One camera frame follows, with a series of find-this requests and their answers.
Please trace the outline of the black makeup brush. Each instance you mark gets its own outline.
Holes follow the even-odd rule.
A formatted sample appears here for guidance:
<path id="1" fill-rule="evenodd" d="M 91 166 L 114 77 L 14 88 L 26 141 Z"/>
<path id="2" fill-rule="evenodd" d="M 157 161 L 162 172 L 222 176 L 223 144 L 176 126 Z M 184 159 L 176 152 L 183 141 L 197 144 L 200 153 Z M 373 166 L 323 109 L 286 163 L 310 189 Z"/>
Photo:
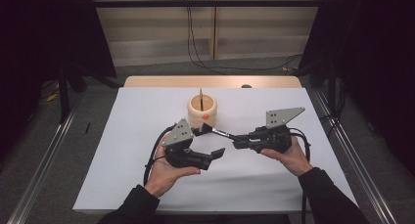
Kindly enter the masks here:
<path id="1" fill-rule="evenodd" d="M 219 136 L 222 136 L 222 137 L 225 137 L 225 138 L 229 138 L 231 140 L 239 140 L 239 138 L 237 136 L 232 135 L 232 134 L 230 134 L 228 132 L 225 132 L 225 131 L 221 131 L 221 130 L 218 130 L 218 129 L 215 129 L 215 128 L 211 128 L 210 131 L 212 133 L 216 134 L 216 135 L 219 135 Z"/>

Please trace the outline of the person's right hand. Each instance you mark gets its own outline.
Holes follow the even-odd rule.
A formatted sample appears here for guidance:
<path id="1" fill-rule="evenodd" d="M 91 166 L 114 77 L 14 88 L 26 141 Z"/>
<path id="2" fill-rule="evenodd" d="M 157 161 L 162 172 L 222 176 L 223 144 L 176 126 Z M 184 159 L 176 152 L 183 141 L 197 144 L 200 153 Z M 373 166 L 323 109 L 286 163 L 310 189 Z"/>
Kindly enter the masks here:
<path id="1" fill-rule="evenodd" d="M 263 149 L 260 153 L 281 162 L 295 176 L 301 176 L 311 170 L 313 166 L 306 159 L 298 139 L 295 136 L 292 136 L 291 139 L 292 146 L 283 154 L 271 149 Z"/>

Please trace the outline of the black curtain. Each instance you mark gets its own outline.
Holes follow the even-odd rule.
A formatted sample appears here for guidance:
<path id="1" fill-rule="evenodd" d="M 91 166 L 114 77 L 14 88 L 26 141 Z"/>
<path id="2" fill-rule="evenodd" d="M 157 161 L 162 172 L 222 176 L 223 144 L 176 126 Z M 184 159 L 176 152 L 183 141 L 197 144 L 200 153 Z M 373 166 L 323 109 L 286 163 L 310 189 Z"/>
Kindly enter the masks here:
<path id="1" fill-rule="evenodd" d="M 115 76 L 93 0 L 0 0 L 0 161 L 37 108 L 41 86 L 63 74 Z"/>
<path id="2" fill-rule="evenodd" d="M 333 71 L 415 175 L 415 0 L 322 0 L 300 68 Z"/>

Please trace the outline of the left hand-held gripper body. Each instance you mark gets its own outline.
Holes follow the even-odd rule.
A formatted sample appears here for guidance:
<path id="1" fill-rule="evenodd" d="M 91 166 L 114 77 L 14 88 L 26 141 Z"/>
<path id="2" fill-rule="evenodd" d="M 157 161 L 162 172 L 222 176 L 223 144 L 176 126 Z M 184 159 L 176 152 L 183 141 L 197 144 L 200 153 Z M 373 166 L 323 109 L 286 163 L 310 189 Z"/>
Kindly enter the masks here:
<path id="1" fill-rule="evenodd" d="M 192 151 L 190 145 L 193 139 L 189 123 L 185 118 L 180 119 L 161 142 L 167 162 L 177 168 L 193 166 L 208 170 L 212 156 Z"/>

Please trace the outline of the white table cover sheet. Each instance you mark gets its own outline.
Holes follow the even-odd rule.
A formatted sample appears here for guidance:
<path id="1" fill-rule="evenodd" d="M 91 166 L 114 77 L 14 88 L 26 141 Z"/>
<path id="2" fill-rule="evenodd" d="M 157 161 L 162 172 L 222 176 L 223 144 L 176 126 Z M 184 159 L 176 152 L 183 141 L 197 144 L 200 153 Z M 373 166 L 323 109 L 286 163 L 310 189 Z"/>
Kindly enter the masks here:
<path id="1" fill-rule="evenodd" d="M 186 117 L 196 88 L 125 87 L 118 91 L 109 120 L 73 206 L 88 214 L 118 208 L 142 183 L 152 148 L 166 127 Z M 218 103 L 216 128 L 234 135 L 264 125 L 267 112 L 302 107 L 290 121 L 310 144 L 310 161 L 324 169 L 348 197 L 353 193 L 303 88 L 208 88 Z M 223 149 L 199 175 L 179 179 L 161 197 L 159 213 L 278 213 L 301 209 L 301 187 L 279 162 L 252 150 L 237 150 L 214 134 L 194 139 L 192 150 Z"/>

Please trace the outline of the cream ringed cup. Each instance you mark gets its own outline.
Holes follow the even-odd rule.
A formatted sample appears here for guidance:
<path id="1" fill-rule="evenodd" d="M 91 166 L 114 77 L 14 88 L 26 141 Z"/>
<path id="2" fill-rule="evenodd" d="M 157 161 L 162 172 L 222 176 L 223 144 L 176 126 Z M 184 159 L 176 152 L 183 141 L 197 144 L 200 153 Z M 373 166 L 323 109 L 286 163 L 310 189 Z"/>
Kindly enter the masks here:
<path id="1" fill-rule="evenodd" d="M 200 111 L 199 95 L 192 97 L 187 106 L 188 122 L 193 128 L 199 128 L 203 123 L 210 126 L 216 123 L 217 102 L 211 95 L 203 95 L 205 108 L 203 112 Z"/>

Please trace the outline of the person's left hand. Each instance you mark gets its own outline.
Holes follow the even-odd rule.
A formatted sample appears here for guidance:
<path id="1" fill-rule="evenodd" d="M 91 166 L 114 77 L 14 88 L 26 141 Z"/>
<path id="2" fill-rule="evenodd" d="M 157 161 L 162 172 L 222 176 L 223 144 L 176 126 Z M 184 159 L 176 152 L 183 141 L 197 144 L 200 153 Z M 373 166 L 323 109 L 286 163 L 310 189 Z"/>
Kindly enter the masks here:
<path id="1" fill-rule="evenodd" d="M 201 173 L 197 167 L 176 168 L 170 165 L 164 158 L 164 147 L 161 144 L 158 144 L 155 159 L 144 188 L 156 198 L 168 192 L 178 179 Z"/>

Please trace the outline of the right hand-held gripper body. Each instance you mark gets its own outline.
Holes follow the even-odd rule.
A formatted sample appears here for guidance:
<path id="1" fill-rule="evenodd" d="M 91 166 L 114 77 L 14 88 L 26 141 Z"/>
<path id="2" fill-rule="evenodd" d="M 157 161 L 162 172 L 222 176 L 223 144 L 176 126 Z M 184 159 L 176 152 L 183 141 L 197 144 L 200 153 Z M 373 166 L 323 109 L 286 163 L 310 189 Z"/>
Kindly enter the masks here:
<path id="1" fill-rule="evenodd" d="M 249 148 L 257 153 L 263 149 L 282 154 L 286 152 L 292 146 L 291 131 L 287 123 L 304 111 L 304 107 L 267 111 L 265 125 L 249 133 Z"/>

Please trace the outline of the black horizontal frame bar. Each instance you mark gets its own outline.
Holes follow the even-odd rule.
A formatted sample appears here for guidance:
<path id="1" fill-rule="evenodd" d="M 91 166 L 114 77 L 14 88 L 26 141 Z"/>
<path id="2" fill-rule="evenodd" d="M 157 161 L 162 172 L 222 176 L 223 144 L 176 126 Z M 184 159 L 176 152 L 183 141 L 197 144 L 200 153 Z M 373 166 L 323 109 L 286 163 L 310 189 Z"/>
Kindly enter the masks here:
<path id="1" fill-rule="evenodd" d="M 92 0 L 60 1 L 61 5 L 93 8 L 150 7 L 319 7 L 323 0 Z"/>

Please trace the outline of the black metal stand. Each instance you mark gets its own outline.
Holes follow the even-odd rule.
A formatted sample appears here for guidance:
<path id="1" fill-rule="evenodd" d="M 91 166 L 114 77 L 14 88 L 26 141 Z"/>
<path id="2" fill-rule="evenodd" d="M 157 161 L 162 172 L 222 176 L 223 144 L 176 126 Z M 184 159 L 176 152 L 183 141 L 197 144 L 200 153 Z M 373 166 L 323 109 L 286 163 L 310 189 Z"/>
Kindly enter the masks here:
<path id="1" fill-rule="evenodd" d="M 330 71 L 328 76 L 328 104 L 330 113 L 336 116 L 336 66 L 333 59 L 330 60 Z"/>
<path id="2" fill-rule="evenodd" d="M 68 83 L 65 75 L 65 66 L 61 65 L 59 69 L 59 93 L 61 102 L 61 120 L 60 123 L 64 123 L 69 116 L 69 94 Z"/>

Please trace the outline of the aluminium floor rail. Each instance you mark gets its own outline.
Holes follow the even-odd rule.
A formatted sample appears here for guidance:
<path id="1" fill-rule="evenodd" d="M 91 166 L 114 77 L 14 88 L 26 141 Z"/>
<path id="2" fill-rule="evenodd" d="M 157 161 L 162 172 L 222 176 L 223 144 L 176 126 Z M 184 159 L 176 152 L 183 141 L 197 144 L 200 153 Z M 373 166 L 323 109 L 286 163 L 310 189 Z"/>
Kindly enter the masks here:
<path id="1" fill-rule="evenodd" d="M 353 171 L 356 174 L 356 177 L 362 186 L 366 196 L 374 207 L 377 216 L 380 218 L 381 223 L 398 224 L 392 214 L 392 211 L 389 208 L 389 205 L 384 199 L 384 196 L 381 194 L 377 185 L 374 183 L 356 149 L 351 143 L 342 124 L 340 123 L 340 120 L 334 117 L 334 114 L 329 109 L 329 102 L 327 97 L 321 90 L 317 90 L 315 92 L 315 96 L 320 104 L 322 111 L 325 113 L 328 122 L 330 123 L 331 130 L 335 133 L 337 140 L 345 152 L 346 157 L 351 167 L 353 168 Z"/>
<path id="2" fill-rule="evenodd" d="M 7 224 L 25 224 L 25 221 L 34 205 L 34 202 L 43 186 L 46 176 L 52 166 L 59 148 L 63 144 L 65 137 L 71 127 L 72 121 L 78 109 L 78 103 L 75 103 L 64 121 L 59 124 L 57 131 L 50 142 L 47 151 L 40 161 L 34 175 L 28 186 L 23 192 L 18 204 L 14 208 Z"/>

